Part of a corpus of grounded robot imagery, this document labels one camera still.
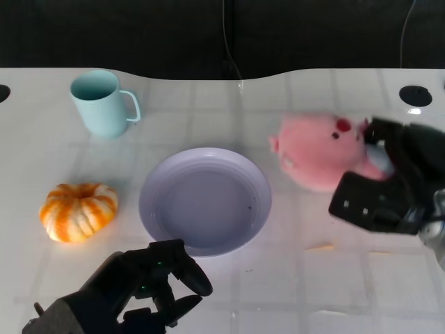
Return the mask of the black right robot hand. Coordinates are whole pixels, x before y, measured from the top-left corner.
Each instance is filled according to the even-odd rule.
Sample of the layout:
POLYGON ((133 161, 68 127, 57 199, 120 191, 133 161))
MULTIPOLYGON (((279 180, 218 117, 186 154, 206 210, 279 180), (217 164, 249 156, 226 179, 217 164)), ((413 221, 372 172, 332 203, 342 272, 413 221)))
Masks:
POLYGON ((444 132, 415 123, 374 118, 366 143, 383 143, 394 167, 384 180, 345 173, 329 213, 370 232, 416 235, 428 223, 444 220, 434 196, 444 189, 444 132))

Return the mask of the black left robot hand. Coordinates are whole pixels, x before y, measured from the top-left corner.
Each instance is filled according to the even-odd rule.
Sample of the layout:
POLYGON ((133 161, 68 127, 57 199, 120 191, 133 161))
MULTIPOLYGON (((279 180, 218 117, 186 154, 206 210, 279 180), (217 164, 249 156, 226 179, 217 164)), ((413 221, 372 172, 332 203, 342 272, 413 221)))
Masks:
POLYGON ((122 333, 165 333, 213 292, 212 284, 184 241, 150 243, 147 248, 116 252, 93 273, 82 290, 96 292, 117 319, 131 298, 151 299, 156 312, 140 308, 125 312, 122 333))

